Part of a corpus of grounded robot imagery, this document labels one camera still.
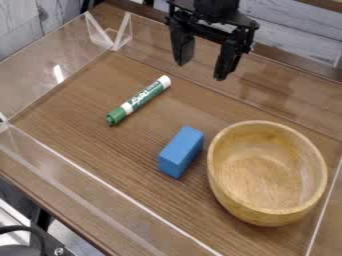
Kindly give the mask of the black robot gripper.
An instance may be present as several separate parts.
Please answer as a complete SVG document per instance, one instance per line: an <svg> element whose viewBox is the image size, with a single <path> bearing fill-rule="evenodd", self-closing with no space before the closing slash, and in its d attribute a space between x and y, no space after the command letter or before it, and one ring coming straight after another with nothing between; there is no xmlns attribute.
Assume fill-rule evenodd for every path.
<svg viewBox="0 0 342 256"><path fill-rule="evenodd" d="M222 45L214 78L223 81L249 53L259 24L239 11L241 0L167 0L166 24L171 32L175 62L183 66L194 57L195 36Z"/></svg>

